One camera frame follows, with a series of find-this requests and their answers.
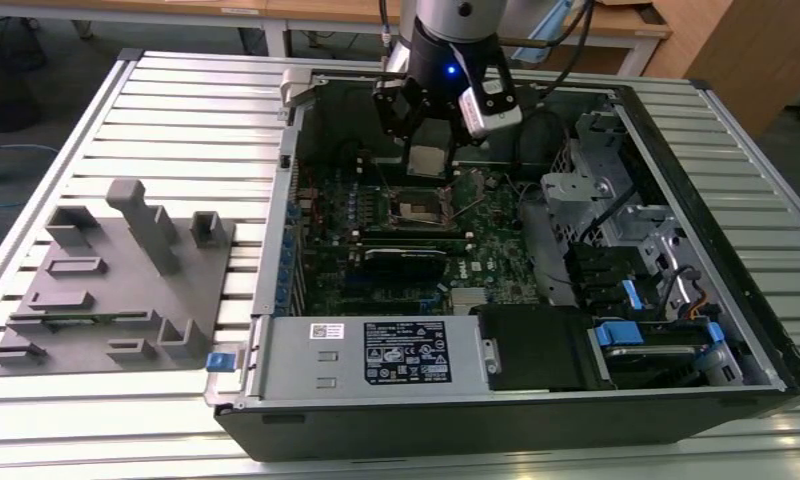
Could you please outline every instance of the barcode sticker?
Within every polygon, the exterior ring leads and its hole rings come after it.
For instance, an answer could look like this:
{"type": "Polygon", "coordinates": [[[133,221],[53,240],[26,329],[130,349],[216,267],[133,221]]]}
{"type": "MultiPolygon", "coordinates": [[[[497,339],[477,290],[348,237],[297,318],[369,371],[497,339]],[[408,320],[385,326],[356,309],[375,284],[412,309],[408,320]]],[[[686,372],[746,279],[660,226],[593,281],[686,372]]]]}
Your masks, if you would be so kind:
{"type": "Polygon", "coordinates": [[[343,323],[312,323],[309,338],[312,340],[343,340],[344,339],[344,324],[343,323]]]}
{"type": "Polygon", "coordinates": [[[667,34],[664,32],[654,32],[652,30],[636,30],[635,35],[638,37],[663,37],[667,34]]]}
{"type": "Polygon", "coordinates": [[[260,15],[261,12],[252,8],[223,8],[223,13],[231,13],[233,15],[260,15]]]}

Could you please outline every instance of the metal slotted surface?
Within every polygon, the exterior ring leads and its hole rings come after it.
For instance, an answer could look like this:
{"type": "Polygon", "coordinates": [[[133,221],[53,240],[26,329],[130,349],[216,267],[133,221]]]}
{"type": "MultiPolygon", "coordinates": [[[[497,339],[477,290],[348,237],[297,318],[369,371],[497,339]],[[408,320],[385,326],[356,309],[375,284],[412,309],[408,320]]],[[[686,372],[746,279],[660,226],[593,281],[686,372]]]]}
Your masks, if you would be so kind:
{"type": "MultiPolygon", "coordinates": [[[[237,220],[217,344],[248,335],[281,123],[277,86],[295,66],[373,64],[148,52],[120,62],[54,164],[53,192],[26,207],[1,247],[0,337],[32,281],[56,204],[114,212],[113,177],[141,178],[169,215],[216,210],[237,220]]],[[[519,78],[551,79],[521,72],[519,78]]],[[[575,75],[635,88],[686,171],[800,348],[800,209],[712,98],[687,82],[575,75]]],[[[204,404],[204,371],[0,378],[0,477],[285,475],[285,478],[800,478],[800,407],[731,422],[675,445],[393,462],[261,464],[204,404]]],[[[223,381],[223,389],[236,389],[223,381]]]]}

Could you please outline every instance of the motherboard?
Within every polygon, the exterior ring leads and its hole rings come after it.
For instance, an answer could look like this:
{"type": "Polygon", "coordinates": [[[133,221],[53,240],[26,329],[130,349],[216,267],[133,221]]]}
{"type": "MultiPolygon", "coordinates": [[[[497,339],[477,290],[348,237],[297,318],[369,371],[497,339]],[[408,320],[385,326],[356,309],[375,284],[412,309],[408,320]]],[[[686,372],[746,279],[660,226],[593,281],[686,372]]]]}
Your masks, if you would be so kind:
{"type": "Polygon", "coordinates": [[[535,195],[487,167],[432,181],[373,161],[347,172],[305,166],[305,314],[464,315],[484,303],[537,304],[517,219],[535,195]]]}

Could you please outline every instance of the gray plastic block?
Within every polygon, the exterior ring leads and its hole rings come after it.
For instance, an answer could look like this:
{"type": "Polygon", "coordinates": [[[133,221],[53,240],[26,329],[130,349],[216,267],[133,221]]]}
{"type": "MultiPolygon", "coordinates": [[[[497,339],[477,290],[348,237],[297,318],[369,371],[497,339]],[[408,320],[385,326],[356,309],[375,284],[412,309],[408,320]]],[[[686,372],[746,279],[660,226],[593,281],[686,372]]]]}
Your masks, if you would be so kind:
{"type": "Polygon", "coordinates": [[[199,248],[219,248],[228,245],[228,233],[216,212],[193,213],[189,232],[199,248]]]}
{"type": "Polygon", "coordinates": [[[89,248],[84,229],[97,227],[97,220],[85,207],[57,207],[48,226],[48,233],[64,249],[89,248]]]}
{"type": "Polygon", "coordinates": [[[157,225],[157,219],[168,219],[162,207],[145,205],[145,186],[134,178],[113,180],[106,192],[106,203],[121,211],[130,226],[130,234],[148,254],[160,275],[170,275],[180,269],[177,257],[169,248],[166,227],[157,225]]]}
{"type": "Polygon", "coordinates": [[[196,328],[192,319],[187,320],[182,333],[174,328],[172,322],[162,321],[157,345],[162,347],[170,357],[204,361],[208,352],[208,339],[196,328]]]}
{"type": "Polygon", "coordinates": [[[46,359],[46,351],[29,341],[18,341],[12,345],[0,345],[0,366],[34,367],[46,359]]]}
{"type": "Polygon", "coordinates": [[[114,362],[140,362],[157,356],[154,347],[144,338],[117,338],[106,342],[106,355],[114,362]]]}
{"type": "MultiPolygon", "coordinates": [[[[141,190],[141,184],[134,185],[132,191],[141,190]]],[[[52,244],[44,267],[38,269],[17,312],[6,321],[0,347],[9,349],[0,350],[0,376],[204,367],[205,354],[212,346],[235,223],[219,219],[213,212],[203,216],[211,219],[207,232],[208,237],[216,240],[199,248],[195,229],[191,230],[196,223],[192,218],[169,219],[160,208],[146,208],[152,230],[160,234],[180,264],[177,272],[169,275],[160,274],[146,251],[136,242],[133,225],[124,219],[92,218],[89,222],[82,213],[74,215],[74,211],[58,209],[62,211],[60,222],[69,223],[65,221],[68,217],[80,218],[78,230],[88,246],[65,249],[61,244],[52,244]],[[225,232],[224,242],[213,236],[215,231],[225,232]],[[89,256],[101,259],[105,265],[102,273],[53,275],[46,271],[48,266],[69,265],[74,260],[86,264],[89,256]],[[90,304],[85,303],[85,295],[78,295],[78,292],[93,298],[90,304]],[[77,304],[86,308],[69,308],[77,304]],[[125,339],[144,339],[156,355],[133,355],[136,360],[116,361],[108,353],[113,350],[110,341],[125,339]],[[17,345],[26,344],[40,348],[42,355],[37,356],[34,352],[25,354],[17,349],[17,345]],[[46,361],[41,360],[44,352],[46,361]]],[[[129,345],[118,342],[116,347],[120,351],[129,349],[129,345]]]]}
{"type": "Polygon", "coordinates": [[[78,310],[86,309],[94,303],[94,297],[85,290],[62,292],[34,292],[26,302],[33,310],[78,310]]]}
{"type": "Polygon", "coordinates": [[[72,257],[50,260],[44,269],[56,276],[96,275],[106,273],[106,262],[101,257],[72,257]]]}
{"type": "Polygon", "coordinates": [[[162,321],[162,317],[160,314],[152,310],[149,312],[144,312],[141,316],[137,315],[122,315],[113,318],[116,325],[128,330],[153,330],[157,331],[160,329],[160,322],[162,321]]]}
{"type": "Polygon", "coordinates": [[[14,318],[14,316],[12,316],[5,322],[5,326],[21,336],[37,333],[53,333],[53,328],[48,325],[46,320],[41,315],[26,316],[25,318],[14,318]]]}
{"type": "Polygon", "coordinates": [[[150,207],[154,210],[154,223],[160,227],[162,231],[162,236],[169,243],[174,243],[177,240],[177,232],[174,231],[174,224],[172,223],[172,219],[169,218],[169,214],[165,211],[165,208],[161,206],[150,207]]]}

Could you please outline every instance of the power supply label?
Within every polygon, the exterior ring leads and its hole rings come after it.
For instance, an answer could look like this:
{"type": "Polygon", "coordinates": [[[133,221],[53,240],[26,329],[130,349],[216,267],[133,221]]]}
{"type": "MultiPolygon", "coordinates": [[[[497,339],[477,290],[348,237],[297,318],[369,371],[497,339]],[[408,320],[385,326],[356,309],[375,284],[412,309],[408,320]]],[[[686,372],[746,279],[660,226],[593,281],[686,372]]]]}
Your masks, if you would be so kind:
{"type": "Polygon", "coordinates": [[[364,363],[371,385],[449,382],[444,322],[365,323],[364,363]]]}

